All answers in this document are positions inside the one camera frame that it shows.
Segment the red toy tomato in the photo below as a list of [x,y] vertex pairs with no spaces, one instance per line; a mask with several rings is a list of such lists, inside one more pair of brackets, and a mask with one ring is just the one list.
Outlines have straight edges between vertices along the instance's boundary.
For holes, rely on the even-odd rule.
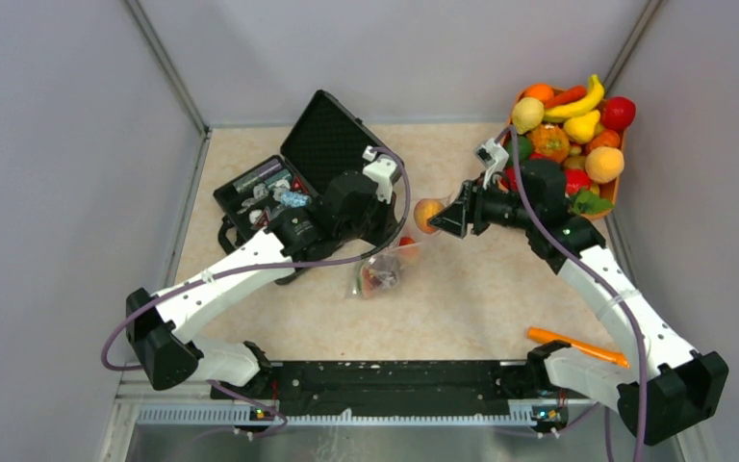
[[565,169],[566,177],[566,195],[573,197],[580,191],[589,191],[592,186],[592,180],[589,175],[582,169]]

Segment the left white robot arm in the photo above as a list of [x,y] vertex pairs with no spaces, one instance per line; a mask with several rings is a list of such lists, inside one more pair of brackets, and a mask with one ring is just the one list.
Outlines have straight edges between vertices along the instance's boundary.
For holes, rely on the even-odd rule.
[[200,339],[200,331],[265,285],[300,269],[336,265],[332,254],[348,242],[387,246],[400,230],[393,188],[405,177],[398,167],[339,175],[325,194],[282,210],[249,241],[183,283],[128,295],[123,329],[152,388],[215,379],[248,398],[263,395],[270,382],[263,353],[248,343]]

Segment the toy watermelon slice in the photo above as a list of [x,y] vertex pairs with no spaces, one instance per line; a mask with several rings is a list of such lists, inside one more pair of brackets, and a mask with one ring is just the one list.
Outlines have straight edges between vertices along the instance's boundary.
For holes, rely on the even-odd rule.
[[361,265],[357,269],[353,288],[354,296],[362,299],[373,298],[382,288],[382,281],[372,268]]

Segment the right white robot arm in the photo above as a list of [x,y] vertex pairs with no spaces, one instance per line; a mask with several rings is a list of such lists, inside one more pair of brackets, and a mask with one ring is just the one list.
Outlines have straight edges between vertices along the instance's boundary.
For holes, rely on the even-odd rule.
[[507,191],[464,182],[430,226],[458,238],[490,226],[524,231],[536,256],[586,302],[628,362],[618,366],[552,341],[528,354],[525,382],[539,397],[575,391],[617,413],[647,446],[713,417],[729,367],[717,352],[699,352],[651,307],[620,268],[605,238],[575,214],[558,164],[529,160]]

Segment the red yellow toy mango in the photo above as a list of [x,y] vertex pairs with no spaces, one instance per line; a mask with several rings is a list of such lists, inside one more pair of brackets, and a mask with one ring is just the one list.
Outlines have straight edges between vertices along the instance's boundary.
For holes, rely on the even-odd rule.
[[418,242],[410,236],[401,237],[398,243],[397,253],[403,261],[416,261],[420,253]]

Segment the clear zip top bag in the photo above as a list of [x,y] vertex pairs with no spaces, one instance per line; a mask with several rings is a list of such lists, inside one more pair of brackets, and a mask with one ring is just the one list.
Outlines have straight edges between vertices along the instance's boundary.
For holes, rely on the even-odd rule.
[[404,228],[393,242],[381,252],[353,266],[345,297],[372,299],[395,290],[411,279],[415,267],[425,259],[427,249],[441,234],[428,221],[449,202],[448,195],[411,200]]

